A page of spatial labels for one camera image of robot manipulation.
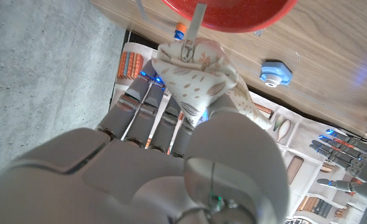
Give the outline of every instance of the patterned cloth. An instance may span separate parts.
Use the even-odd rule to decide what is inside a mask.
[[[245,82],[219,43],[197,38],[193,57],[184,62],[181,59],[184,42],[160,44],[152,64],[192,126],[207,106],[223,94],[228,94],[239,112],[263,129],[272,125],[255,107]]]

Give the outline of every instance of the shelf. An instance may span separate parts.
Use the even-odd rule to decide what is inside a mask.
[[[289,128],[287,134],[279,142],[276,142],[277,141],[277,137],[278,137],[277,134],[279,133],[279,128],[280,127],[277,128],[275,131],[273,129],[274,129],[274,126],[275,126],[276,119],[280,115],[284,117],[284,121],[285,120],[289,120],[290,121],[290,128]],[[272,119],[271,119],[271,121],[272,121],[272,127],[270,127],[267,130],[267,133],[273,138],[273,140],[275,140],[276,143],[288,147],[289,144],[290,144],[290,142],[291,142],[291,140],[292,140],[292,138],[294,137],[295,132],[297,131],[298,125],[300,124],[301,120],[302,120],[301,115],[298,115],[295,112],[293,112],[291,110],[288,110],[287,108],[284,108],[284,107],[281,106],[273,114]]]
[[[283,161],[287,167],[294,156],[300,156],[296,152],[287,151],[283,156]],[[290,184],[290,202],[288,214],[292,215],[297,210],[301,201],[306,196],[312,183],[315,181],[317,174],[319,173],[321,163],[315,162],[314,160],[308,160],[306,157],[302,157],[304,162],[302,163],[297,175]]]
[[[336,193],[336,189],[332,187],[327,187],[324,185],[318,184],[316,181],[318,179],[328,179],[328,180],[342,180],[345,176],[345,170],[335,167],[331,172],[319,172],[316,176],[314,183],[312,184],[311,188],[309,189],[309,193],[321,195],[329,200],[333,200],[333,197]]]
[[[320,166],[323,165],[323,160],[319,160],[319,159],[316,159],[314,157],[311,157],[308,154],[305,154],[303,151],[298,151],[298,150],[295,150],[295,149],[291,149],[289,147],[286,147],[286,148],[287,148],[287,151],[289,151],[292,154],[295,154],[296,156],[299,156],[303,159],[307,159],[308,161],[312,161],[314,164],[318,164]]]
[[[331,224],[341,224],[343,221],[343,218],[334,217],[332,221],[330,221]]]
[[[265,106],[266,108],[271,109],[273,114],[276,114],[276,111],[278,111],[278,109],[281,107],[277,103],[274,103],[270,100],[267,100],[264,97],[259,96],[256,93],[253,93],[251,91],[250,91],[250,97],[251,97],[251,99],[253,99],[254,103],[257,103],[261,106]]]
[[[325,158],[309,148],[309,144],[311,144],[312,140],[318,140],[319,135],[325,134],[326,129],[330,128],[339,132],[339,130],[332,128],[329,125],[312,121],[307,118],[302,118],[300,124],[298,125],[298,129],[289,144],[289,148],[299,151],[302,154],[305,154],[323,163]]]
[[[333,202],[339,205],[347,205],[351,198],[351,195],[345,193],[342,190],[338,190],[337,193],[334,195]]]
[[[335,208],[344,208],[345,207],[344,205],[340,205],[340,204],[334,202],[333,200],[329,200],[328,198],[325,198],[325,197],[323,197],[323,196],[321,196],[319,194],[310,194],[310,193],[307,193],[307,195],[309,197],[317,197],[317,198],[320,198],[320,199],[324,200],[325,202],[329,203],[330,205],[333,205],[333,207],[335,207]]]
[[[314,224],[329,224],[333,220],[334,214],[335,214],[335,208],[332,207],[332,209],[329,211],[326,218],[323,218],[320,215],[316,215],[312,212],[307,212],[307,211],[296,211],[293,217],[303,218]]]

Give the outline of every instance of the robotic finger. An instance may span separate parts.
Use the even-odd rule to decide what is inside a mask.
[[[140,148],[145,148],[163,98],[164,90],[165,86],[162,82],[153,83],[145,100],[139,107],[139,112],[134,118],[124,141],[133,142]]]
[[[152,141],[149,144],[149,149],[155,149],[161,152],[167,152],[169,150],[180,111],[181,109],[179,108],[178,103],[174,97],[171,96],[170,101],[161,116],[160,122],[154,131]]]
[[[318,179],[317,183],[320,185],[332,187],[337,190],[342,190],[345,192],[353,192],[353,185],[356,183],[350,183],[343,180],[328,180],[328,179]]]
[[[321,147],[316,146],[314,144],[310,144],[309,147],[311,149],[313,149],[314,151],[316,151],[317,153],[321,154],[322,156],[326,157],[329,161],[334,162],[338,167],[341,167],[342,169],[345,169],[352,176],[356,177],[360,173],[360,168],[358,168],[357,166],[352,166],[351,163],[348,163],[348,162],[345,162],[344,160],[341,160],[337,156],[334,156],[331,153],[329,153],[328,151],[323,150]]]
[[[321,149],[323,149],[324,151],[326,151],[326,152],[328,152],[328,153],[330,153],[331,155],[333,155],[333,156],[335,156],[335,157],[337,157],[337,158],[339,158],[339,159],[341,159],[341,160],[343,160],[344,162],[346,162],[346,163],[351,163],[351,161],[353,160],[353,157],[351,157],[351,156],[349,156],[349,155],[347,155],[347,154],[344,154],[344,153],[342,153],[342,152],[340,152],[340,151],[337,151],[337,150],[335,150],[335,149],[333,149],[332,147],[329,147],[329,146],[327,146],[327,145],[325,145],[325,144],[323,144],[323,143],[320,143],[320,142],[318,142],[318,141],[316,141],[316,140],[313,140],[312,141],[312,144],[314,144],[314,145],[316,145],[318,148],[321,148]]]
[[[329,135],[331,135],[331,136],[333,136],[333,137],[335,137],[335,138],[338,138],[338,139],[340,139],[342,141],[345,141],[345,142],[347,142],[347,143],[349,143],[349,144],[357,147],[358,149],[360,149],[360,150],[362,150],[364,152],[367,152],[367,144],[366,143],[363,143],[363,142],[358,141],[358,140],[356,140],[354,138],[348,137],[348,136],[346,136],[344,134],[340,134],[340,133],[338,133],[338,132],[336,132],[336,131],[334,131],[332,129],[326,130],[326,133],[329,134]]]
[[[337,149],[339,149],[341,152],[345,152],[346,154],[354,157],[354,158],[358,158],[361,153],[355,149],[352,149],[344,144],[341,144],[339,142],[336,142],[326,136],[320,135],[319,139],[322,140],[325,143],[329,143],[331,146],[336,147]]]
[[[97,130],[108,133],[112,138],[122,138],[156,75],[151,61],[145,64],[141,74],[109,110]]]
[[[367,198],[367,182],[358,184],[354,182],[347,182],[343,180],[328,180],[328,179],[318,179],[318,184],[332,187],[337,190],[342,190],[345,192],[355,192],[358,195]]]
[[[181,127],[179,127],[174,144],[172,145],[170,155],[174,157],[184,158],[189,139],[192,136],[194,127],[190,125],[187,118],[183,119]]]

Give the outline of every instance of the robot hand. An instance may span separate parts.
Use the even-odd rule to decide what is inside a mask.
[[[283,222],[289,201],[286,169],[275,142],[256,124],[270,122],[254,116],[258,110],[245,84],[237,83],[233,65],[231,74],[217,73],[230,64],[218,56],[220,46],[210,49],[215,69],[203,67],[204,51],[194,42],[204,12],[205,5],[198,4],[185,45],[171,52],[175,57],[165,55],[170,68],[160,67],[163,54],[147,62],[96,130],[62,134],[0,172],[0,223]],[[169,80],[169,70],[188,80]],[[182,88],[167,86],[174,97],[146,149],[164,82]],[[246,98],[254,111],[244,113],[242,99],[238,108],[228,90]],[[186,119],[170,151],[175,156],[169,156],[181,109]],[[194,118],[205,109],[209,120],[197,126]]]
[[[337,133],[331,129],[328,129],[326,132],[327,134],[340,139],[341,142],[347,142],[348,144],[367,152],[367,144],[363,142]],[[353,177],[360,179],[362,184],[342,180],[332,181],[328,179],[318,179],[317,182],[338,190],[356,192],[360,196],[367,198],[367,154],[357,151],[352,147],[348,147],[348,144],[334,141],[322,135],[319,136],[319,139],[330,144],[332,147],[315,140],[312,141],[312,144],[309,147],[326,157],[329,161],[334,162],[338,167],[345,169]]]

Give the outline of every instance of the wooden surface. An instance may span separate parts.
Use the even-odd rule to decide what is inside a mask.
[[[173,41],[178,21],[161,0],[91,0],[112,22],[158,43]],[[300,0],[262,36],[201,28],[200,37],[221,43],[250,86],[305,113],[364,136],[367,127],[367,0]],[[292,71],[288,86],[270,88],[259,79],[261,64],[281,60]]]

